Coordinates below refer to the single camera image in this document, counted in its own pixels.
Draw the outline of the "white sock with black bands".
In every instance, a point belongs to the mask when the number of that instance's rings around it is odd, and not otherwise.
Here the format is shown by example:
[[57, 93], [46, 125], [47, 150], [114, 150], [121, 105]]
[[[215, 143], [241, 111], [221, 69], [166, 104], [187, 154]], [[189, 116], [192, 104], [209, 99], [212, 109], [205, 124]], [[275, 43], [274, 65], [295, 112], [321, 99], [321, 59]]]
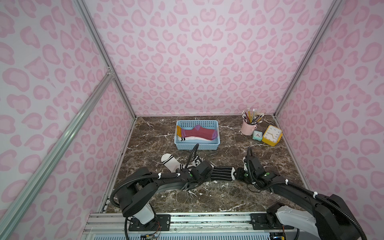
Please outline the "white sock with black bands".
[[184, 168], [184, 165], [181, 164], [173, 155], [164, 154], [161, 157], [161, 163], [168, 168], [171, 172], [176, 172]]

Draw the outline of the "black striped sock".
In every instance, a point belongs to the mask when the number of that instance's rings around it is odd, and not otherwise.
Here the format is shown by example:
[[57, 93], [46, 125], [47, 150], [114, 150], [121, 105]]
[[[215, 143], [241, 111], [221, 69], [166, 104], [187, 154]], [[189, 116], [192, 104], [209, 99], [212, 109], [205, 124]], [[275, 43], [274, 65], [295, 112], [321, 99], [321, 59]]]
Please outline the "black striped sock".
[[212, 181], [234, 181], [235, 172], [233, 167], [213, 167], [210, 178]]

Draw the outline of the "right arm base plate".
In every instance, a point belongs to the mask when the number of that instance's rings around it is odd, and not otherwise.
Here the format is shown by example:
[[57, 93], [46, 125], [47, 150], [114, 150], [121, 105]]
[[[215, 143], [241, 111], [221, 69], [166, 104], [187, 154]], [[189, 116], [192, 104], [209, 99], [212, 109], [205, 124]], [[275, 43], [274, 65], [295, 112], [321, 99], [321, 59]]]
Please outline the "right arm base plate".
[[250, 224], [253, 230], [282, 230], [283, 225], [277, 218], [277, 210], [280, 207], [285, 207], [282, 203], [276, 203], [269, 207], [264, 213], [252, 213], [250, 214]]

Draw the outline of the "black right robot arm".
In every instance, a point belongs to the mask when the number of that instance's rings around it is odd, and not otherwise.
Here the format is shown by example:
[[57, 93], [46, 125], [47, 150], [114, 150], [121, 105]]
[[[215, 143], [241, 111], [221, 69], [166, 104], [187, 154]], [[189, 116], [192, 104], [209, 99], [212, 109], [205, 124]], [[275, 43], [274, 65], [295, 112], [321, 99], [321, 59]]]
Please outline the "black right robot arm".
[[253, 186], [259, 192], [268, 191], [300, 206], [301, 211], [281, 203], [267, 209], [260, 221], [272, 229], [290, 226], [310, 233], [321, 240], [365, 240], [363, 228], [339, 196], [325, 196], [305, 189], [273, 171], [266, 171], [260, 160], [247, 154], [244, 167], [234, 172], [236, 180]]

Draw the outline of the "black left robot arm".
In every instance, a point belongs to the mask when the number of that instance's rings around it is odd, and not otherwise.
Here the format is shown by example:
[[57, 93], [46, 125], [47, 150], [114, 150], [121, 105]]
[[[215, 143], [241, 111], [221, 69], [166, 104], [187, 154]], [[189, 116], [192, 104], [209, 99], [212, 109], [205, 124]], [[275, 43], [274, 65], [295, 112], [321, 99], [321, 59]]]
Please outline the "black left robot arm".
[[149, 201], [155, 194], [192, 190], [210, 181], [212, 172], [213, 167], [207, 162], [172, 173], [153, 173], [140, 168], [112, 191], [110, 203], [121, 209], [123, 217], [135, 218], [142, 225], [152, 224], [157, 215]]

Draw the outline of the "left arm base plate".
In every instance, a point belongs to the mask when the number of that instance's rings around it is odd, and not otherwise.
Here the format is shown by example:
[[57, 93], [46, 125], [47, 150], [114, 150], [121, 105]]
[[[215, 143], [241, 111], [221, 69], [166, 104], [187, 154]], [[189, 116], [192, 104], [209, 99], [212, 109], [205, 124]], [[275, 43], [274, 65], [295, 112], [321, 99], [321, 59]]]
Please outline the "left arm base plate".
[[130, 220], [130, 225], [128, 230], [130, 232], [155, 232], [157, 230], [169, 231], [170, 224], [171, 224], [171, 215], [168, 215], [168, 214], [155, 215], [155, 218], [146, 224], [142, 224], [137, 218], [133, 217]]

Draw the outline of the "maroon purple sock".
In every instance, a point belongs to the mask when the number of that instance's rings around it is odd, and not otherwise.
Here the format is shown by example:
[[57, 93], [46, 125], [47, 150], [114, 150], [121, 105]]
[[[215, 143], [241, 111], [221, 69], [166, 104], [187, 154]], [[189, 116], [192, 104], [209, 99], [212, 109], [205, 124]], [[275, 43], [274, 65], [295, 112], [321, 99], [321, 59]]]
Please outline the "maroon purple sock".
[[177, 135], [181, 138], [197, 137], [212, 141], [218, 137], [218, 131], [215, 129], [206, 129], [200, 125], [196, 125], [191, 130], [185, 130], [180, 126], [177, 126]]

